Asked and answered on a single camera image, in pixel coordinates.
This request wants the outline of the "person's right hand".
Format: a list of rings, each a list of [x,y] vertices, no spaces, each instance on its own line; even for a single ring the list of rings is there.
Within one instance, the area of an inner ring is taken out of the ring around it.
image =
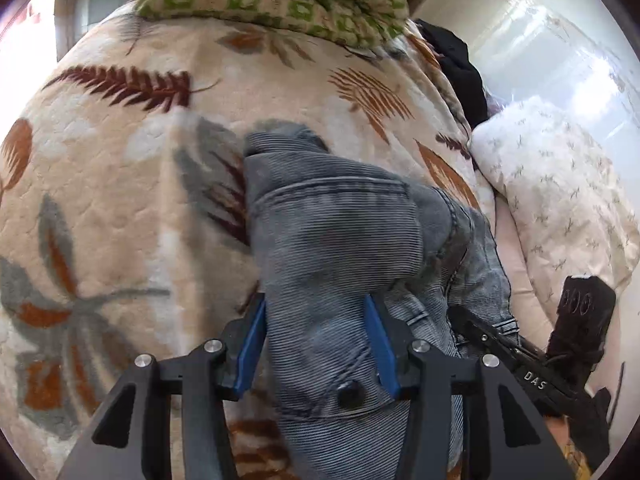
[[[559,445],[565,460],[570,465],[574,478],[577,480],[590,480],[591,471],[587,464],[586,456],[576,448],[570,438],[570,426],[568,426],[567,417],[544,415],[544,422]]]

